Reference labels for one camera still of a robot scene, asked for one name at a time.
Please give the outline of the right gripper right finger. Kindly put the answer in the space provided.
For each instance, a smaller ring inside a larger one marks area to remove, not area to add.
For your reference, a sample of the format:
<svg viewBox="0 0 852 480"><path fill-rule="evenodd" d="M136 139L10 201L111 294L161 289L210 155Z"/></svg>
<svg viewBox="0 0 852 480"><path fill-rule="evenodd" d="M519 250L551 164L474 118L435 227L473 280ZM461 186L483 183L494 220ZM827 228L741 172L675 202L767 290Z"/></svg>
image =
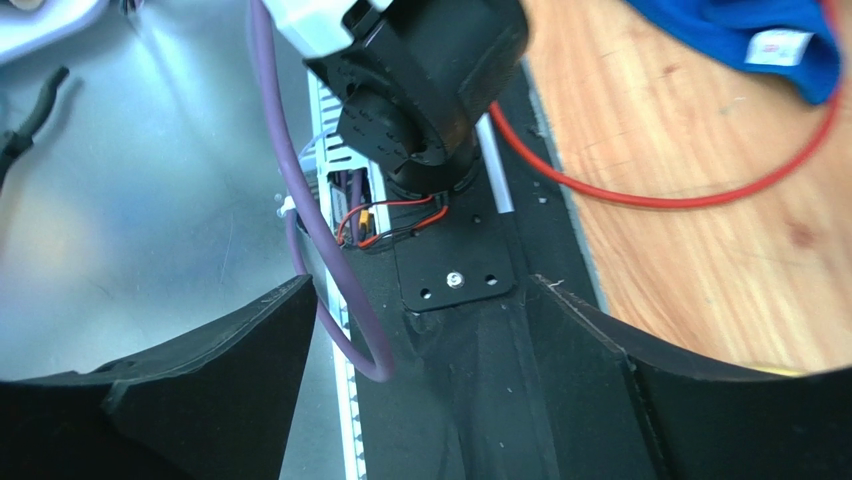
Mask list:
<svg viewBox="0 0 852 480"><path fill-rule="evenodd" d="M851 371L783 376L613 318L550 280L525 305L567 479L847 479Z"/></svg>

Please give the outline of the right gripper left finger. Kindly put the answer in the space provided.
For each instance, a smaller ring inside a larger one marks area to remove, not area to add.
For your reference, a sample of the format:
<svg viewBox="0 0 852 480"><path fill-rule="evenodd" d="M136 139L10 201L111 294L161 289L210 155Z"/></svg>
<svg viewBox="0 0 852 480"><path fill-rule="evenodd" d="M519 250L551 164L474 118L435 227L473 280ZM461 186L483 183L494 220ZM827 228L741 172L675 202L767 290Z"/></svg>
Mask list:
<svg viewBox="0 0 852 480"><path fill-rule="evenodd" d="M276 479L315 326L295 277L88 373L1 385L5 479Z"/></svg>

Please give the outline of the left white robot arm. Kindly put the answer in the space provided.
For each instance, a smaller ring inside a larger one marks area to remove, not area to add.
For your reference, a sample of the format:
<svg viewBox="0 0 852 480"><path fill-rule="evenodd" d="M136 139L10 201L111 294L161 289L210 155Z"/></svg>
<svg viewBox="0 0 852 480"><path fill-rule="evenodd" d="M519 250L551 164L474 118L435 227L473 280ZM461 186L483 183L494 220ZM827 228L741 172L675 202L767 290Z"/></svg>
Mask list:
<svg viewBox="0 0 852 480"><path fill-rule="evenodd" d="M408 197L476 177L476 123L530 31L517 1L264 1L268 22L341 102L336 131Z"/></svg>

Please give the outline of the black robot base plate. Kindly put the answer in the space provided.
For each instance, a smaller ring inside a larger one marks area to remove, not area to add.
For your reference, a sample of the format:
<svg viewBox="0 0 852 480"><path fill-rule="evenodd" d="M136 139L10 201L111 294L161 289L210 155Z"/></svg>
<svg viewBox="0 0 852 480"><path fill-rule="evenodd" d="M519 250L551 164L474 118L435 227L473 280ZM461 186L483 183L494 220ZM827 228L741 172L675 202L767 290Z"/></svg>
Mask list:
<svg viewBox="0 0 852 480"><path fill-rule="evenodd" d="M396 374L357 385L370 479L658 479L630 351L599 308L570 202L489 118L447 216L350 254Z"/></svg>

